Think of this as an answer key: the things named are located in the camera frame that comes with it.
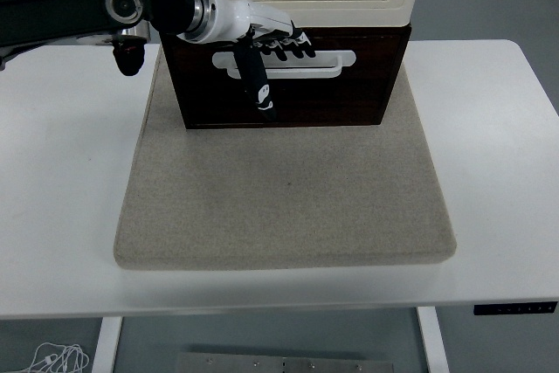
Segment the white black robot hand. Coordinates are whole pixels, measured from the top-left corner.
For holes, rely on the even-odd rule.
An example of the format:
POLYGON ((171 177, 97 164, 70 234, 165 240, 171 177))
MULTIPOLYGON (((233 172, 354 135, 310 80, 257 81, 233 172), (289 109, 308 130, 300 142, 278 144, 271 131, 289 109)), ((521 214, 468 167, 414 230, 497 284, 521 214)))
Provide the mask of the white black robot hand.
POLYGON ((249 0, 194 0, 192 21, 179 38, 230 48, 245 93, 269 121, 277 113, 261 55, 274 53, 281 61, 287 60, 287 51, 298 59, 315 56, 306 33, 286 12, 249 0))

